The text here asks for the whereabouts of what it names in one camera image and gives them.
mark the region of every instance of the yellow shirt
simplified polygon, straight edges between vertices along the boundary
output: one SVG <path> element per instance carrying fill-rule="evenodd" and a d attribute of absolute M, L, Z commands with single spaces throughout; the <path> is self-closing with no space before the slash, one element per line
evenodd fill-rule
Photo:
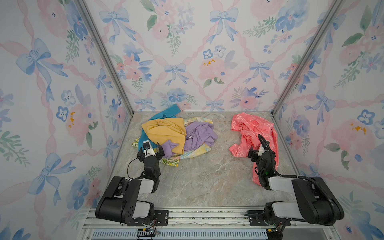
<path fill-rule="evenodd" d="M 182 118 L 165 118 L 150 120 L 141 125 L 148 138 L 159 144 L 164 144 L 170 140 L 178 143 L 172 152 L 183 154 L 185 136 L 187 135 L 184 127 L 184 119 Z"/>

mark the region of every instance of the teal garment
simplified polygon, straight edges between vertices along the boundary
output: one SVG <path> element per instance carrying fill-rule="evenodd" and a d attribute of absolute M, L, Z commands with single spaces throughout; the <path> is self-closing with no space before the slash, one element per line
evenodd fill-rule
<path fill-rule="evenodd" d="M 180 108 L 174 104 L 172 106 L 170 106 L 169 108 L 167 108 L 166 110 L 162 111 L 162 112 L 159 112 L 158 114 L 154 115 L 153 117 L 151 117 L 149 120 L 154 120 L 154 119 L 164 119 L 164 118 L 175 118 L 176 114 L 178 114 L 180 112 Z M 157 144 L 154 144 L 147 136 L 147 134 L 144 132 L 144 130 L 142 129 L 141 130 L 141 136 L 140 136 L 140 140 L 139 140 L 139 151 L 140 151 L 140 148 L 143 147 L 143 142 L 144 141 L 147 141 L 149 140 L 149 143 L 151 144 L 152 148 L 155 148 L 157 147 Z"/>

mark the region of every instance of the pink patterned cloth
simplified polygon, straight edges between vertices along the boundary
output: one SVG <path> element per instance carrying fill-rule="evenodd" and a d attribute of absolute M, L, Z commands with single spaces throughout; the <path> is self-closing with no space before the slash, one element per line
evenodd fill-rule
<path fill-rule="evenodd" d="M 240 131 L 242 135 L 240 145 L 234 144 L 229 148 L 229 151 L 231 151 L 235 157 L 247 157 L 251 146 L 253 146 L 253 149 L 258 150 L 260 147 L 260 141 L 257 135 L 260 134 L 265 138 L 265 140 L 269 141 L 269 146 L 272 151 L 276 153 L 275 168 L 277 169 L 279 166 L 279 151 L 277 132 L 273 128 L 273 123 L 258 116 L 240 113 L 233 116 L 231 130 Z M 252 181 L 260 185 L 259 177 L 254 171 L 255 167 L 256 163 L 254 163 L 252 167 Z"/>

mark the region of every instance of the floral wallpaper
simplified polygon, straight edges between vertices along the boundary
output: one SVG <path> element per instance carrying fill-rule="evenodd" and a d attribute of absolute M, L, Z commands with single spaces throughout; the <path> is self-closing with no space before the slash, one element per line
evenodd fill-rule
<path fill-rule="evenodd" d="M 73 1 L 3 1 L 0 19 L 0 240 L 75 239 L 130 114 Z"/>
<path fill-rule="evenodd" d="M 86 3 L 135 111 L 270 111 L 332 0 Z"/>
<path fill-rule="evenodd" d="M 383 57 L 384 1 L 346 0 L 277 116 L 301 173 L 343 206 L 343 240 L 384 239 Z"/>

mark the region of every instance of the light blue slotted panel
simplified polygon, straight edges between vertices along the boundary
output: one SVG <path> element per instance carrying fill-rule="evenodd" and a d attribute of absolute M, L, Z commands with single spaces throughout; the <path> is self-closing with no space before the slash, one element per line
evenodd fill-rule
<path fill-rule="evenodd" d="M 158 229 L 159 235 L 153 239 L 268 239 L 265 229 Z M 139 232 L 140 239 L 146 232 Z M 97 240 L 137 239 L 137 229 L 95 229 L 92 238 Z"/>

